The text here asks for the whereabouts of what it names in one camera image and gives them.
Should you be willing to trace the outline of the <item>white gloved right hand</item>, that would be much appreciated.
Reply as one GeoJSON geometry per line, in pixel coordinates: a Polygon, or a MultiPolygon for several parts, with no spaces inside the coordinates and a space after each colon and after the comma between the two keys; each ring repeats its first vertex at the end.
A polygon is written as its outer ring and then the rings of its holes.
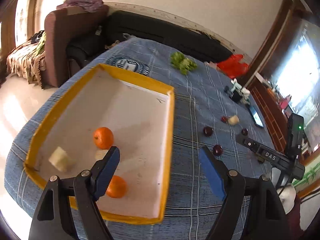
{"type": "Polygon", "coordinates": [[[281,170],[273,167],[271,170],[271,181],[276,188],[277,193],[284,189],[280,194],[279,199],[283,205],[285,213],[288,214],[295,205],[296,190],[291,182],[288,182],[287,185],[285,185],[289,176],[285,174],[284,177],[281,178],[280,175],[281,170]]]}

